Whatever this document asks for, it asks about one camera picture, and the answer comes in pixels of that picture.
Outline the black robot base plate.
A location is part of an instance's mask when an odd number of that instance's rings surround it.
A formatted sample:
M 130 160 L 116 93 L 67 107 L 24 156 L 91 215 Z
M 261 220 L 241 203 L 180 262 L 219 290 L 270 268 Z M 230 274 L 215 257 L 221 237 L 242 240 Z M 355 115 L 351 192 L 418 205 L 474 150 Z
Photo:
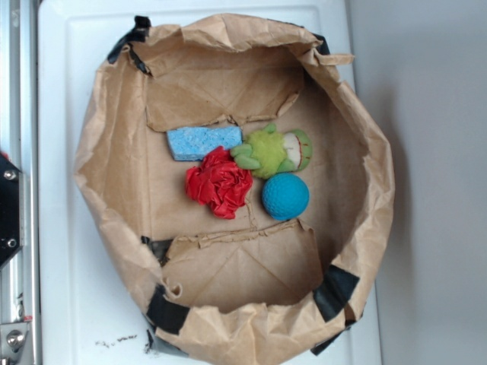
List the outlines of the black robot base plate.
M 1 152 L 1 269 L 21 248 L 21 189 L 20 170 Z

